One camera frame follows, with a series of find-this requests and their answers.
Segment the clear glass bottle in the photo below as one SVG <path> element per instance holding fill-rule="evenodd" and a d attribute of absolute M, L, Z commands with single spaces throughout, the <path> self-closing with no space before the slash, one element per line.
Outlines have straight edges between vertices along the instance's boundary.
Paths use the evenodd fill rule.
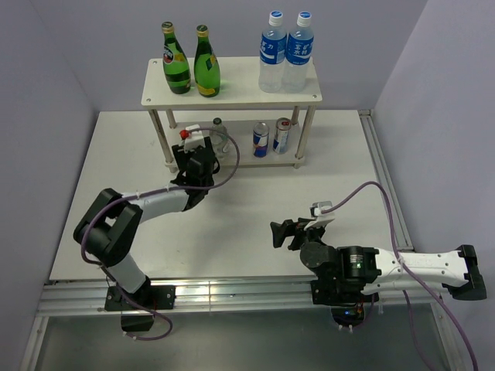
<path fill-rule="evenodd" d="M 227 136 L 227 128 L 219 117 L 213 119 L 210 141 L 217 159 L 227 156 L 230 150 L 230 142 Z"/>

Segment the blue silver drink can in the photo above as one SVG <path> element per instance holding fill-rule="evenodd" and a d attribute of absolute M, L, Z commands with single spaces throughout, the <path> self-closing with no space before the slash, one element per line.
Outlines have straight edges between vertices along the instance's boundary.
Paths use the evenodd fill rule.
<path fill-rule="evenodd" d="M 263 158 L 268 153 L 269 126 L 265 122 L 258 122 L 253 127 L 253 155 Z"/>

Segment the green glass bottle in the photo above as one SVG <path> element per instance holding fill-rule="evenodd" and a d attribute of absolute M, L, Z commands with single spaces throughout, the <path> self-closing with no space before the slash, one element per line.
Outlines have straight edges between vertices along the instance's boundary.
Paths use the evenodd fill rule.
<path fill-rule="evenodd" d="M 189 63 L 176 38 L 174 25 L 171 22 L 162 24 L 164 46 L 162 66 L 169 89 L 174 94 L 185 94 L 191 87 Z"/>
<path fill-rule="evenodd" d="M 209 40 L 206 25 L 196 27 L 197 47 L 193 72 L 197 90 L 203 97 L 215 97 L 220 92 L 220 66 Z"/>

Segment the green glass bottle front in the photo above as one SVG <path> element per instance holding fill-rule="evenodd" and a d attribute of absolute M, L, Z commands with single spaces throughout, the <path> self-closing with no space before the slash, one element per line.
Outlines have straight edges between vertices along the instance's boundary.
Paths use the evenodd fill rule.
<path fill-rule="evenodd" d="M 169 89 L 174 94 L 185 94 L 191 87 L 189 63 L 176 38 L 174 25 L 171 22 L 162 24 L 164 46 L 162 66 Z"/>

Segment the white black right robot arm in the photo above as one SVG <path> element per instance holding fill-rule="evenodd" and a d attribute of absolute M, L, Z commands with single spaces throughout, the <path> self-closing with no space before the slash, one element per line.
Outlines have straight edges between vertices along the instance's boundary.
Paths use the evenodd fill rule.
<path fill-rule="evenodd" d="M 273 246 L 290 237 L 288 248 L 316 276 L 310 282 L 315 305 L 347 306 L 377 300 L 388 291 L 431 288 L 460 301 L 486 299 L 476 251 L 462 245 L 443 254 L 399 253 L 376 247 L 333 247 L 323 242 L 333 216 L 299 218 L 270 224 Z"/>

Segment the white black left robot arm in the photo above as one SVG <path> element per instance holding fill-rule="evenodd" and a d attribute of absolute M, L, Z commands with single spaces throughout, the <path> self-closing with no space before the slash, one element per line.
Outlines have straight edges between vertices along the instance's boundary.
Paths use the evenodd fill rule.
<path fill-rule="evenodd" d="M 195 207 L 214 186 L 213 175 L 220 170 L 208 134 L 187 130 L 180 134 L 183 143 L 172 147 L 179 172 L 164 189 L 150 196 L 104 189 L 73 232 L 81 255 L 89 253 L 96 258 L 96 264 L 120 286 L 123 300 L 132 308 L 143 308 L 154 301 L 151 281 L 130 253 L 139 225 Z"/>

